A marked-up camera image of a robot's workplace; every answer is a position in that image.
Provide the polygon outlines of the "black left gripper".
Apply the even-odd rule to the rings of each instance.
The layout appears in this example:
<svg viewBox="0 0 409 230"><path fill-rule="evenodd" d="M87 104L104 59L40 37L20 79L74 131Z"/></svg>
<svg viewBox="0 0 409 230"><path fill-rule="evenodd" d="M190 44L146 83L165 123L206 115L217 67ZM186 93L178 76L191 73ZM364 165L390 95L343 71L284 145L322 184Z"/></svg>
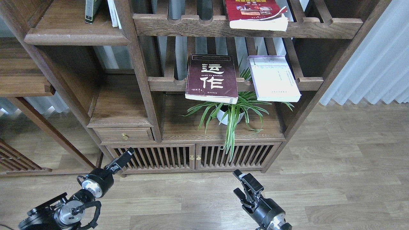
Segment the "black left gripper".
<svg viewBox="0 0 409 230"><path fill-rule="evenodd" d="M77 181L82 187L92 193L95 198L103 197L111 186L114 185L113 175L122 169L132 158L133 148L129 148L120 157L104 168L96 168L84 176L77 176Z"/></svg>

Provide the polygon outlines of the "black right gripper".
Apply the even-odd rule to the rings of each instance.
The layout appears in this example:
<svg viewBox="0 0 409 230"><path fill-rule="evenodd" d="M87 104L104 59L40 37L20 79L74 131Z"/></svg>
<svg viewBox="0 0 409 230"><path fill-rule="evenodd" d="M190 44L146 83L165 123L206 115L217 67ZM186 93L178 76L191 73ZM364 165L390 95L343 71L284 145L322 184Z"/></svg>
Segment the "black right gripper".
<svg viewBox="0 0 409 230"><path fill-rule="evenodd" d="M233 190L243 209L259 225L259 229L285 229L285 211L272 199L264 198L264 187L250 173L236 169L234 176L241 182L245 194L240 188Z"/></svg>

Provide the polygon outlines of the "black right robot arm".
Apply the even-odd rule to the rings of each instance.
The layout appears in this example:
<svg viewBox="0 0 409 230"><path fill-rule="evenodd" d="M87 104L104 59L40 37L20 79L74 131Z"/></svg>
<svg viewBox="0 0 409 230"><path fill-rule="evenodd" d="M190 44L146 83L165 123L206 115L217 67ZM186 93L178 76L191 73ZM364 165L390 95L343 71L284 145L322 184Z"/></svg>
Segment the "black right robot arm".
<svg viewBox="0 0 409 230"><path fill-rule="evenodd" d="M250 173L245 174L239 169L233 172L241 182L240 188L234 189L234 194L240 199L242 208L259 225L259 230L291 230L291 224L285 220L285 211L272 199L264 198L261 192L264 187Z"/></svg>

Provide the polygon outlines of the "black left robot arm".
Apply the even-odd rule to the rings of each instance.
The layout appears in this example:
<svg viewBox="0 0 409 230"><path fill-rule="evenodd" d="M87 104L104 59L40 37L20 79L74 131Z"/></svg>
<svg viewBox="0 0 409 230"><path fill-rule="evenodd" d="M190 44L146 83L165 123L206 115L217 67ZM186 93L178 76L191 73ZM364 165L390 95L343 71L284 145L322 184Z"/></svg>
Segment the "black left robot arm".
<svg viewBox="0 0 409 230"><path fill-rule="evenodd" d="M129 148L120 157L115 158L104 168L96 168L83 177L77 177L81 189L66 198L66 193L28 211L28 217L19 223L21 230L86 230L95 228L101 211L103 197L114 184L113 175L122 169L132 158L133 148ZM81 220L87 208L95 207L93 219L81 226Z"/></svg>

